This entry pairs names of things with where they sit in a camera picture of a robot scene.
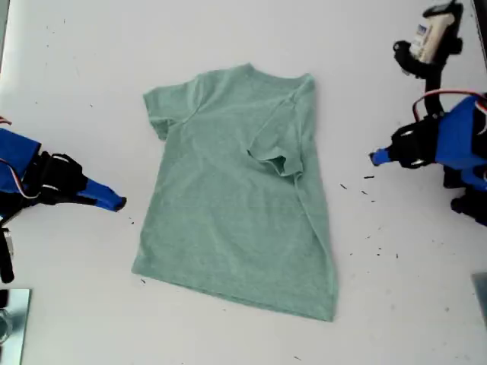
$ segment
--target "white tabletop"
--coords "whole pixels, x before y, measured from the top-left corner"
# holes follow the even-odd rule
[[[487,271],[487,228],[450,210],[460,192],[442,188],[440,167],[374,168],[368,159],[412,122],[423,84],[400,71],[392,46],[413,37],[429,5],[13,1],[0,114],[128,198],[117,214],[38,206],[9,225],[11,287],[33,289],[24,365],[485,364],[487,331],[470,275]],[[443,85],[485,90],[468,2],[460,33],[464,51],[450,58]],[[143,283],[130,272],[163,153],[142,93],[245,62],[317,80],[316,137],[340,284],[334,323]]]

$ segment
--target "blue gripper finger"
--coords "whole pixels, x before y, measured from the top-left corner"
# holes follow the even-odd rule
[[[375,153],[368,155],[371,158],[374,166],[379,166],[383,163],[391,162],[389,158],[389,152],[385,148],[377,150]]]
[[[119,211],[127,202],[126,198],[118,196],[108,186],[101,185],[92,179],[88,179],[86,189],[77,195],[96,200],[94,206],[107,209],[108,211]]]

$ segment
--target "cable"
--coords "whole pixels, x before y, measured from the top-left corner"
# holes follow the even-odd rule
[[[416,122],[419,122],[419,114],[418,114],[418,103],[425,99],[426,97],[430,97],[431,95],[440,95],[440,94],[459,94],[459,95],[473,95],[475,97],[478,97],[479,99],[482,100],[487,100],[487,97],[484,95],[477,93],[475,91],[471,90],[461,90],[461,89],[437,89],[437,90],[431,90],[424,94],[422,97],[417,99],[417,101],[414,102],[412,105],[412,114],[414,115],[414,119]],[[478,100],[475,102],[475,106],[478,110],[481,112],[485,113],[487,115],[487,108],[485,108]]]
[[[4,163],[5,165],[8,166],[8,168],[10,169],[10,172],[12,173],[12,177],[14,178],[14,181],[15,181],[15,185],[17,186],[17,189],[18,189],[18,192],[26,199],[35,199],[35,198],[38,198],[39,197],[39,194],[40,193],[37,193],[37,195],[27,195],[25,190],[24,190],[24,187],[22,186],[22,181],[21,181],[21,178],[18,176],[18,173],[17,171],[15,171],[15,168],[10,165],[9,162],[7,162],[6,160],[4,160],[3,158],[0,158],[0,163]]]

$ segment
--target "metal base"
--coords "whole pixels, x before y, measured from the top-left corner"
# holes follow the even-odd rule
[[[484,315],[485,325],[487,325],[487,272],[474,274],[472,279],[479,298],[480,309]]]
[[[30,289],[2,290],[8,292],[7,306],[0,309],[0,365],[21,365]]]
[[[487,0],[473,0],[473,7],[477,17],[477,27],[484,53],[485,64],[487,65]]]

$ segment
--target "t-shirt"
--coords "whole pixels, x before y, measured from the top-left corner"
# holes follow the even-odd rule
[[[247,64],[144,99],[165,149],[132,271],[333,320],[313,77],[277,78]]]

